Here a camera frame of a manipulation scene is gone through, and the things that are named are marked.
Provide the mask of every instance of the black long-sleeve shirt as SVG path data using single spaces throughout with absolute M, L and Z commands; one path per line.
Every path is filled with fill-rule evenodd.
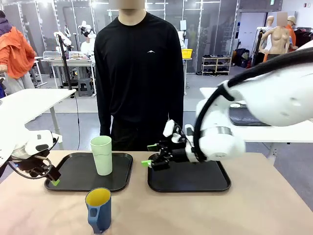
M 136 25 L 116 18 L 95 40 L 100 134 L 111 115 L 135 125 L 173 119 L 182 126 L 184 78 L 176 29 L 150 13 Z

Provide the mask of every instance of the cup handle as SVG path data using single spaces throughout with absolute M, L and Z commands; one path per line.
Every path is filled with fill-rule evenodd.
M 90 213 L 91 210 L 97 210 L 96 216 L 94 217 L 91 216 L 91 213 Z M 99 226 L 98 226 L 99 211 L 100 211 L 100 208 L 97 208 L 97 207 L 88 208 L 88 223 L 92 226 L 93 233 L 95 234 L 102 233 L 102 231 L 99 229 Z

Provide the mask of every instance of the white table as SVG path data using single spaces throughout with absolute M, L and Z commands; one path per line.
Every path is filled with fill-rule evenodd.
M 41 87 L 41 86 L 47 84 L 47 82 L 43 82 L 43 77 L 42 77 L 42 75 L 41 75 L 40 68 L 39 68 L 39 65 L 38 65 L 38 63 L 39 63 L 38 60 L 41 59 L 41 58 L 43 58 L 43 57 L 36 56 L 36 57 L 35 57 L 35 61 L 34 61 L 34 64 L 36 64 L 37 71 L 38 71 L 38 74 L 39 74 L 39 77 L 40 77 L 40 81 L 41 81 L 41 83 L 38 84 L 37 87 Z
M 209 98 L 216 88 L 200 88 L 205 98 Z M 270 143 L 267 158 L 275 162 L 279 143 L 313 143 L 313 123 L 304 121 L 292 126 L 233 126 L 232 132 L 246 142 Z
M 0 121 L 1 117 L 9 116 L 26 124 L 50 109 L 55 132 L 61 135 L 54 106 L 75 92 L 75 89 L 25 89 L 16 92 L 0 99 Z
M 49 62 L 51 64 L 55 86 L 56 86 L 56 88 L 58 88 L 54 67 L 63 67 L 64 66 L 63 61 L 61 59 L 56 59 L 56 60 L 43 59 L 42 61 L 43 62 Z M 93 63 L 92 60 L 68 59 L 67 60 L 67 66 L 68 67 L 91 67 L 91 68 L 93 68 L 93 67 L 95 67 L 95 64 Z M 62 78 L 61 78 L 59 70 L 57 70 L 57 73 L 58 73 L 60 82 L 62 84 Z M 93 81 L 93 86 L 94 86 L 94 94 L 96 95 L 97 91 L 96 91 L 95 77 L 94 77 L 93 69 L 91 69 L 91 74 L 92 74 L 92 81 Z
M 187 86 L 187 81 L 186 81 L 186 77 L 187 77 L 187 61 L 188 60 L 192 60 L 192 58 L 188 58 L 188 59 L 183 59 L 183 69 L 184 69 L 184 94 L 187 95 L 187 92 L 186 92 L 186 86 Z

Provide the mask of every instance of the light green cup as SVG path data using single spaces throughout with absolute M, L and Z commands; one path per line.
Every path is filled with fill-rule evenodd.
M 99 175 L 112 172 L 112 139 L 109 136 L 98 136 L 90 141 L 91 150 Z

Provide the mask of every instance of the black mat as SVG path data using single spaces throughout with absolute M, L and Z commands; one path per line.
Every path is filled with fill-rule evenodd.
M 112 153 L 113 171 L 110 175 L 97 174 L 92 153 L 73 153 L 64 157 L 56 166 L 60 182 L 54 186 L 50 180 L 45 187 L 55 191 L 83 191 L 104 187 L 112 192 L 123 190 L 130 179 L 133 157 L 126 153 Z
M 245 106 L 229 108 L 229 118 L 235 126 L 270 126 L 257 119 Z
M 231 181 L 221 162 L 170 162 L 166 170 L 148 168 L 148 185 L 157 192 L 221 192 L 230 188 Z

